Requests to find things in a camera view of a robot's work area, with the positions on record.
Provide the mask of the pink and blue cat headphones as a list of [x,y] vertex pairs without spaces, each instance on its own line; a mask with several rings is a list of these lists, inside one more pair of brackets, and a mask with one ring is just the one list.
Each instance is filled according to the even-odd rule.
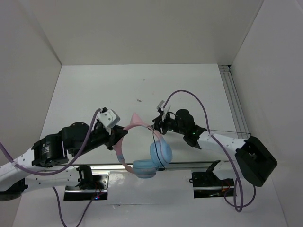
[[[134,161],[148,160],[154,164],[166,166],[173,159],[170,145],[165,141],[162,134],[150,124],[145,123],[137,113],[133,113],[130,123],[124,127],[128,130],[113,150],[118,162],[123,165],[132,165]],[[152,178],[159,170],[127,171],[138,178]]]

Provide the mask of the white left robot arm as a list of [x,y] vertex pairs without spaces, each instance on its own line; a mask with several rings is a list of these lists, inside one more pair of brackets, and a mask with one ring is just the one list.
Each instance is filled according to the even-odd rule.
[[80,189],[96,186],[91,167],[76,167],[74,162],[103,145],[113,150],[126,134],[127,130],[118,125],[108,132],[100,121],[90,125],[76,122],[35,142],[17,158],[12,158],[1,146],[9,161],[0,167],[0,200],[14,200],[23,193],[59,185]]

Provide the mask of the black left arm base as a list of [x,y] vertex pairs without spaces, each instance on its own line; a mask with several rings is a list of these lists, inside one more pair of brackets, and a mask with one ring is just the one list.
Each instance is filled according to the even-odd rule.
[[76,168],[79,177],[75,186],[65,186],[64,201],[106,201],[108,199],[109,173],[93,171],[90,166]]

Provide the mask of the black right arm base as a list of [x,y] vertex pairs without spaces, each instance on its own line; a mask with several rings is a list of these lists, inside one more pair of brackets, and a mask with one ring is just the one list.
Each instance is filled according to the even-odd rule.
[[193,185],[194,198],[232,197],[234,180],[220,180],[212,172],[192,172],[189,182]]

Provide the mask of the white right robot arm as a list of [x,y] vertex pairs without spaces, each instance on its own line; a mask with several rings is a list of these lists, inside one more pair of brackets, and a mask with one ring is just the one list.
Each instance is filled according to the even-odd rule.
[[160,115],[152,121],[155,130],[162,135],[168,131],[181,134],[189,146],[197,149],[226,151],[237,161],[244,179],[256,187],[262,187],[277,167],[277,160],[257,137],[239,139],[209,133],[194,122],[187,109],[176,111],[174,118],[170,117],[170,112],[159,112]]

